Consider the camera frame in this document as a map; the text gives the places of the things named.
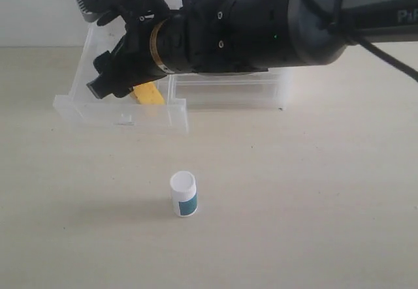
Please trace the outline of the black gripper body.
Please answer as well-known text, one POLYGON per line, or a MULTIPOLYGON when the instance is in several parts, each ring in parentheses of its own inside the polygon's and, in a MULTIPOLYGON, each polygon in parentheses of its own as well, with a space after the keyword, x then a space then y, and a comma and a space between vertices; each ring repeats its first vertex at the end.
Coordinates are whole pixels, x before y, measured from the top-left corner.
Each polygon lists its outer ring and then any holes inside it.
POLYGON ((105 26, 120 17, 125 23, 125 33, 112 50, 96 57, 93 66, 97 78, 107 79, 112 84, 115 97, 125 97, 137 85, 153 82, 167 74, 183 74, 180 71, 178 55, 169 55, 174 60, 175 71, 163 66, 158 51, 150 45, 156 29, 166 20, 179 15, 185 20, 184 36, 187 38, 187 70, 189 71, 189 9, 171 9, 164 0, 125 0, 112 7, 97 21, 105 26))

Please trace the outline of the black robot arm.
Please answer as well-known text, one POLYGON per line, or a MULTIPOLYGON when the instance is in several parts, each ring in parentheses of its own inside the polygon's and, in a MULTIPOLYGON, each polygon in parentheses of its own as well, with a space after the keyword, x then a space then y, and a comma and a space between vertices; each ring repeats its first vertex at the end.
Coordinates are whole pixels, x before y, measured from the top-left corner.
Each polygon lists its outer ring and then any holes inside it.
POLYGON ((95 58, 98 99, 123 98, 170 74, 233 75, 328 65, 360 45, 389 65, 417 71, 380 50, 417 40, 417 0, 76 0, 85 21, 122 18, 125 34, 95 58))

